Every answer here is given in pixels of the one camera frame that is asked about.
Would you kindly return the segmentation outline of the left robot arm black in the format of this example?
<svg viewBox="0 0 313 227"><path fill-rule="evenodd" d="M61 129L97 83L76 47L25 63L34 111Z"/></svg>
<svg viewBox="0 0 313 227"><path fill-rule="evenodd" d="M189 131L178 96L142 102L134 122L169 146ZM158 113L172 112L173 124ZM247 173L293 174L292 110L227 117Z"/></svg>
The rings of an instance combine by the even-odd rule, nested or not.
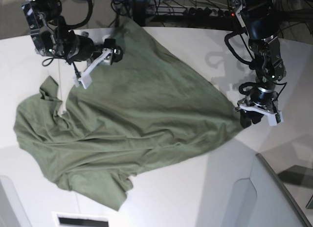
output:
<svg viewBox="0 0 313 227"><path fill-rule="evenodd" d="M285 65L281 57L280 42L277 37L279 21L272 0L227 0L232 16L234 31L226 35L224 42L229 51L242 64L255 71L253 82L239 85L238 90L244 97L237 102L236 111L240 113L243 128L257 124L265 116L270 126L283 122L282 112L278 109L278 99L286 83ZM244 43L251 61L241 58L229 40L237 35L247 35Z"/></svg>

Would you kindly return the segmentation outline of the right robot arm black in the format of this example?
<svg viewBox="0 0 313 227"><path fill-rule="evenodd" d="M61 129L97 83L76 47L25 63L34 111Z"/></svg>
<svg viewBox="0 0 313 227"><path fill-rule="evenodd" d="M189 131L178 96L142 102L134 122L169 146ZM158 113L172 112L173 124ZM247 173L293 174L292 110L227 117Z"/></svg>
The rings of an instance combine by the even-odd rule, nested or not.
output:
<svg viewBox="0 0 313 227"><path fill-rule="evenodd" d="M35 50L49 61L65 60L74 70L76 87L87 89L91 83L91 72L99 64L107 66L123 58L123 50L115 39L105 39L96 44L87 33L77 35L74 30L86 25L93 13L92 0L88 4L86 18L77 24L67 24L61 15L61 0L24 0L22 10L30 28Z"/></svg>

